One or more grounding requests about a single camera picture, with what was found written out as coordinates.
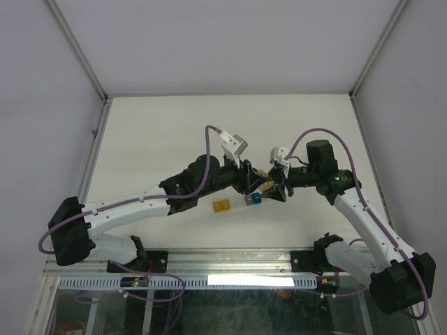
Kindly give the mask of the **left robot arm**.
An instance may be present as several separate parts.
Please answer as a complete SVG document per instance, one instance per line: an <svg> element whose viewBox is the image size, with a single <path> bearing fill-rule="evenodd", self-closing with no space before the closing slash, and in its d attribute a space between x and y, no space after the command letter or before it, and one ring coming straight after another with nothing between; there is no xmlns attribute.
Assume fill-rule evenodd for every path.
<svg viewBox="0 0 447 335"><path fill-rule="evenodd" d="M266 180L266 173L248 160L235 164L226 159L221 165L216 157L202 155L181 173L133 197L91 204L66 198L48 223L56 263L64 267L105 260L141 270L147 260L141 239L112 236L110 230L190 210L200 198L226 188L249 195Z"/></svg>

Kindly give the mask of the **clear pill bottle yellow pills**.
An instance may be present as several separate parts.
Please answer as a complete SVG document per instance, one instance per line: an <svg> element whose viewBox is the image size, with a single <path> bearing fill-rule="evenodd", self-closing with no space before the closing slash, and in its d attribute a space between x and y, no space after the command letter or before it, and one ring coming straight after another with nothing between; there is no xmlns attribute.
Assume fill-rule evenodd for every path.
<svg viewBox="0 0 447 335"><path fill-rule="evenodd" d="M257 170L258 190L260 193L266 192L274 186L274 179L265 170Z"/></svg>

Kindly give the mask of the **weekly pill organizer strip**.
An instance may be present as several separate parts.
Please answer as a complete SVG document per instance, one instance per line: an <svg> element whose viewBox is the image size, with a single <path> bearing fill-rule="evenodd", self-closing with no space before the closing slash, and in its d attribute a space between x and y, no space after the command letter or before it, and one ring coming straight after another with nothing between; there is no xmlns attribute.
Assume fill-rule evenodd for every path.
<svg viewBox="0 0 447 335"><path fill-rule="evenodd" d="M248 195L234 195L228 198L215 200L212 202L213 212L216 214L227 211L237 211L239 209L258 205L263 201L261 194L258 192Z"/></svg>

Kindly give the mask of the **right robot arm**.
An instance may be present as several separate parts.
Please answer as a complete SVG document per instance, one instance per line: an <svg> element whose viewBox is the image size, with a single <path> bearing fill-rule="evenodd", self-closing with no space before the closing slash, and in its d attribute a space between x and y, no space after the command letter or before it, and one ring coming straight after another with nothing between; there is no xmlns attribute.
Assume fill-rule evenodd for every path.
<svg viewBox="0 0 447 335"><path fill-rule="evenodd" d="M362 283L380 311L391 315L432 296L436 263L429 253L418 254L389 225L382 223L353 170L341 170L332 145L314 140L306 145L308 162L291 167L289 150L270 152L273 185L263 196L286 201L296 188L314 187L353 226L368 248L359 251L335 234L314 242L314 272L343 269Z"/></svg>

